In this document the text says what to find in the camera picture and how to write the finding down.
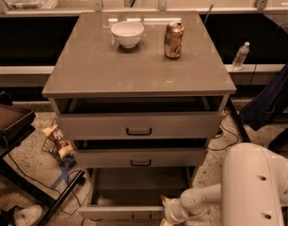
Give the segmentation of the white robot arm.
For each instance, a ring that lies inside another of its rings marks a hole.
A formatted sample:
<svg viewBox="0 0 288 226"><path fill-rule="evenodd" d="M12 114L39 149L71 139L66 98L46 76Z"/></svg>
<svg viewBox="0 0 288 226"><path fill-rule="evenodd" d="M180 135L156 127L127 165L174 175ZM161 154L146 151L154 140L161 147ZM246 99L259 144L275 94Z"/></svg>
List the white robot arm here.
<svg viewBox="0 0 288 226"><path fill-rule="evenodd" d="M219 184L188 188L178 198L163 197L162 203L160 226L206 220L214 204L221 206L222 226L284 226L288 159L253 143L239 143L224 157Z"/></svg>

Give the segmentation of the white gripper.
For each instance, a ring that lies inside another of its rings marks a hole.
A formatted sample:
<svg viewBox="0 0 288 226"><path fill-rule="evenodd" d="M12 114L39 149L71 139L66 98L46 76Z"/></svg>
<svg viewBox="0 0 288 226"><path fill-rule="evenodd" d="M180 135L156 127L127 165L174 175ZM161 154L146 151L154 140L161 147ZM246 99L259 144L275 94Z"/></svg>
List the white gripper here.
<svg viewBox="0 0 288 226"><path fill-rule="evenodd" d="M179 199L170 199L166 196L161 196L160 200L164 205L165 218L162 218L160 226L174 226L184 222L182 214L182 206Z"/></svg>

